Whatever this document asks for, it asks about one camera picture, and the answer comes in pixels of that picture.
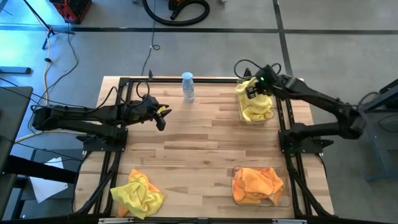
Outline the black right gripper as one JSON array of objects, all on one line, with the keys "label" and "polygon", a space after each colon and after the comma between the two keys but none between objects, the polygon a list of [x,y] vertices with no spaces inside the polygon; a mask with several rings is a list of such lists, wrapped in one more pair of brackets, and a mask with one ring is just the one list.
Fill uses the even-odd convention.
[{"label": "black right gripper", "polygon": [[248,99],[253,99],[256,95],[271,96],[274,94],[275,86],[278,85],[279,79],[271,66],[266,65],[261,68],[253,78],[254,86],[247,85],[245,88]]}]

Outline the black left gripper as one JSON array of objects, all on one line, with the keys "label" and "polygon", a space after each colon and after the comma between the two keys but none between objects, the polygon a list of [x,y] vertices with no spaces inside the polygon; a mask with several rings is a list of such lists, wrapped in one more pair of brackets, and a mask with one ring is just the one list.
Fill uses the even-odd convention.
[{"label": "black left gripper", "polygon": [[138,121],[143,123],[145,121],[156,122],[156,127],[159,131],[165,129],[165,119],[162,116],[167,116],[172,110],[166,107],[160,107],[159,102],[155,97],[146,95],[142,100],[142,103],[136,107],[137,113],[139,115]]}]

